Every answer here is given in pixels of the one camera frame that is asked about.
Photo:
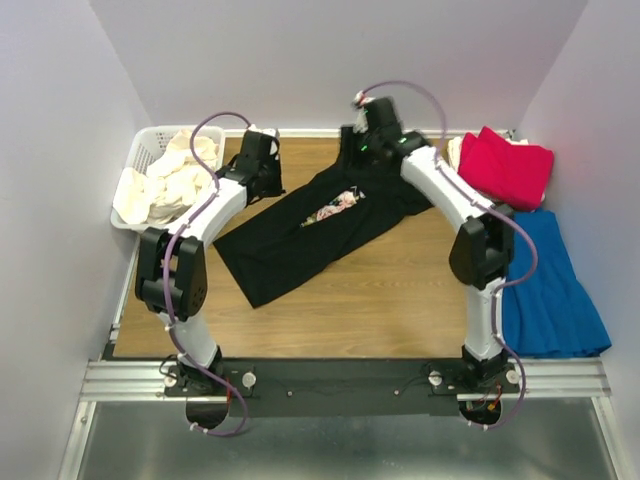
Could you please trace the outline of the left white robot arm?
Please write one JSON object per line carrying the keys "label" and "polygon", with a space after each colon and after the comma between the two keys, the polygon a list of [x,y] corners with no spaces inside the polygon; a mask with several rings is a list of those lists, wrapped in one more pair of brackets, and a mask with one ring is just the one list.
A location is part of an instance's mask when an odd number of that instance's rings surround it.
{"label": "left white robot arm", "polygon": [[227,384],[221,349],[201,313],[208,291],[206,252],[247,206],[284,194],[279,137],[276,129],[246,130],[240,151],[216,172],[202,204],[175,227],[149,227],[140,238],[135,296],[162,320],[188,384],[201,395]]}

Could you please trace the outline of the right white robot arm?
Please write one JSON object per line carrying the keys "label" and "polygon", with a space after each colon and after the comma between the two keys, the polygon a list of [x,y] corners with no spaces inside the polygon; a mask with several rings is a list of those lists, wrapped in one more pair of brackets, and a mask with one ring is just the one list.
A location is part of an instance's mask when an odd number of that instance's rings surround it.
{"label": "right white robot arm", "polygon": [[349,161],[392,174],[439,209],[456,233],[448,263],[466,288],[467,330],[457,383],[480,392],[505,371],[502,288],[514,256],[512,210],[469,186],[418,131],[404,131],[390,97],[356,95]]}

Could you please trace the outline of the black floral print t-shirt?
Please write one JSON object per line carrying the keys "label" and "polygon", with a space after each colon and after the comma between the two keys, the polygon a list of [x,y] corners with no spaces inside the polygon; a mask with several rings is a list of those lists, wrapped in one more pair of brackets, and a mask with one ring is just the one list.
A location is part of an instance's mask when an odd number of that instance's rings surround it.
{"label": "black floral print t-shirt", "polygon": [[431,206],[396,166],[336,161],[213,245],[258,308]]}

